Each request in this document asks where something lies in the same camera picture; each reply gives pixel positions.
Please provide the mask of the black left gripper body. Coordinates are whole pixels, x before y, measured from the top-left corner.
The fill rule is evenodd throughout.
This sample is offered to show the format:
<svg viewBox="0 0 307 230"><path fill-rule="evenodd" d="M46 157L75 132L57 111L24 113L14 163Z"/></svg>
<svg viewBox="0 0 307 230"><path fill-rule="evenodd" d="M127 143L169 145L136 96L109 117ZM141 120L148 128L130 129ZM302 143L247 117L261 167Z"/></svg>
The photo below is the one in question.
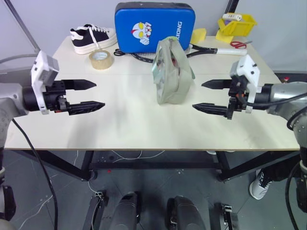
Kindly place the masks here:
<svg viewBox="0 0 307 230"><path fill-rule="evenodd" d="M71 89L71 80L56 80L51 86L46 86L44 100L47 109L55 113L68 112L70 103L64 96L69 89Z"/></svg>

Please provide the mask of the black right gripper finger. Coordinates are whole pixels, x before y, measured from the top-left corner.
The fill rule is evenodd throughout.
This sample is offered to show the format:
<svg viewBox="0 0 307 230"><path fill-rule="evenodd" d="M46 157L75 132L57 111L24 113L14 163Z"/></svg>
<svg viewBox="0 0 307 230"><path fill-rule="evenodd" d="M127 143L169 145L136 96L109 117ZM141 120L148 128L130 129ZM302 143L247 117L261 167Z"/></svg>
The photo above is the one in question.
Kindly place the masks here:
<svg viewBox="0 0 307 230"><path fill-rule="evenodd" d="M202 87L206 87L214 90L222 90L230 88L232 80L209 80L202 84Z"/></svg>
<svg viewBox="0 0 307 230"><path fill-rule="evenodd" d="M203 113L212 114L212 115L221 115L227 117L226 106L219 106L213 103L198 103L198 104L193 104L192 107Z"/></svg>

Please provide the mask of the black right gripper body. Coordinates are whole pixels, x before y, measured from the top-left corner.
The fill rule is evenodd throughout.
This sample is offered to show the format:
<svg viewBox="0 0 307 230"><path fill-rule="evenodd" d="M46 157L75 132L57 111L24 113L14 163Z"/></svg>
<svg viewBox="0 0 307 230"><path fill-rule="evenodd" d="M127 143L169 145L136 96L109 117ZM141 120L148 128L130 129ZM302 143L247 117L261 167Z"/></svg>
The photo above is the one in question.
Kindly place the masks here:
<svg viewBox="0 0 307 230"><path fill-rule="evenodd" d="M244 98L245 91L247 88L248 80L245 76L232 76L230 80L228 80L227 88L229 88L228 95L230 96L228 108L226 111L226 118L232 119L234 112L241 112L245 110L245 103L240 100Z"/></svg>

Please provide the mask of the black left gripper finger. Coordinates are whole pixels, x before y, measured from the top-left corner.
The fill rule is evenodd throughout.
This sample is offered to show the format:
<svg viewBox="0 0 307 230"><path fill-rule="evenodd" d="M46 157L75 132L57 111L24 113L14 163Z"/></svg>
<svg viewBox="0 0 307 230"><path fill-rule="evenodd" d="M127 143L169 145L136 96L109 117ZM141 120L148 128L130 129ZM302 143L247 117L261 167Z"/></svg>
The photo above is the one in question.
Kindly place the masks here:
<svg viewBox="0 0 307 230"><path fill-rule="evenodd" d="M69 102L66 102L66 109L69 115L79 115L97 111L105 105L105 103L96 101L87 101L78 104L70 104Z"/></svg>
<svg viewBox="0 0 307 230"><path fill-rule="evenodd" d="M64 85L66 90L75 91L83 91L96 87L96 84L89 80L64 80Z"/></svg>

